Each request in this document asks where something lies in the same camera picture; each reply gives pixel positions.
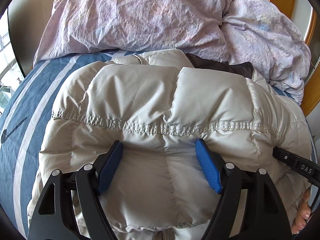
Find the person's right hand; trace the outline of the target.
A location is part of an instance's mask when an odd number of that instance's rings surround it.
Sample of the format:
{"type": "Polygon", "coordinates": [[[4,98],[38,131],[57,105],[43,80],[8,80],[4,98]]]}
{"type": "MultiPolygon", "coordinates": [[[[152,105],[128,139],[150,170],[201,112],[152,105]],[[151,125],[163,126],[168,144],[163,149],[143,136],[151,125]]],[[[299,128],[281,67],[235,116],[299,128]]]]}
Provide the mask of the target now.
{"type": "Polygon", "coordinates": [[[308,219],[310,218],[311,209],[310,209],[310,206],[308,205],[309,199],[310,199],[310,188],[308,188],[304,192],[303,198],[299,203],[295,220],[293,221],[293,224],[291,226],[291,233],[293,235],[299,234],[300,231],[302,231],[305,228],[308,222],[308,219]]]}

